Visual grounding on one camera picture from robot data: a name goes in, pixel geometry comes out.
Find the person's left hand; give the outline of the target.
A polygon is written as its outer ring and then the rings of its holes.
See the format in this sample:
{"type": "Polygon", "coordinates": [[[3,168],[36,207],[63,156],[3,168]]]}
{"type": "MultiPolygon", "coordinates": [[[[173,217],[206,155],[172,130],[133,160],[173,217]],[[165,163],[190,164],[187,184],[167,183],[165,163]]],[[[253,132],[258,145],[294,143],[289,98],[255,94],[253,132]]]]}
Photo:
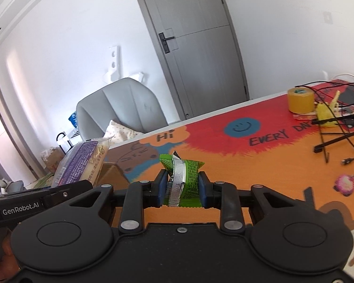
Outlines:
{"type": "Polygon", "coordinates": [[[8,234],[2,242],[4,256],[0,260],[0,280],[13,277],[20,269],[11,249],[10,237],[11,235],[8,234]]]}

